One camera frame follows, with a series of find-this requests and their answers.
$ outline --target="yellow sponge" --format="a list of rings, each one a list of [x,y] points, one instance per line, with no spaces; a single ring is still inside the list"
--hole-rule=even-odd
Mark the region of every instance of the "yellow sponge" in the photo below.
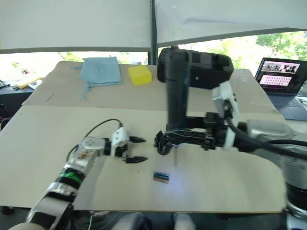
[[[146,66],[130,67],[128,72],[134,85],[150,83],[153,80],[152,73]]]

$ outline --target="laptop screen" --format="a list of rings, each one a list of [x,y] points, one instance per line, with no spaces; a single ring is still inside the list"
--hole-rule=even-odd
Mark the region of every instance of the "laptop screen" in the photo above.
[[[297,94],[307,79],[307,61],[264,57],[255,79],[265,92]]]

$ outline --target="blue cloth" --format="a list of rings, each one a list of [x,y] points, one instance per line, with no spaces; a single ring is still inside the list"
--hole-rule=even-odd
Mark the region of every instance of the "blue cloth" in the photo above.
[[[85,80],[85,92],[90,87],[121,84],[120,71],[116,57],[89,57],[84,58],[79,77]]]

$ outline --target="laptop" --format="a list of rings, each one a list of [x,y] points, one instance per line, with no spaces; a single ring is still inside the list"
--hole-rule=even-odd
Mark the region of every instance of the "laptop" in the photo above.
[[[285,119],[307,121],[307,111],[295,97],[307,79],[307,61],[264,57],[255,79]]]

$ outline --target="laptop keyboard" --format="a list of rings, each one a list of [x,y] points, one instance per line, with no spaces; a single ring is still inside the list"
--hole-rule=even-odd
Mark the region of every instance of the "laptop keyboard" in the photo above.
[[[275,106],[281,106],[281,107],[296,107],[301,108],[302,105],[298,100],[289,97],[283,97],[283,96],[273,96],[269,95],[270,100]]]

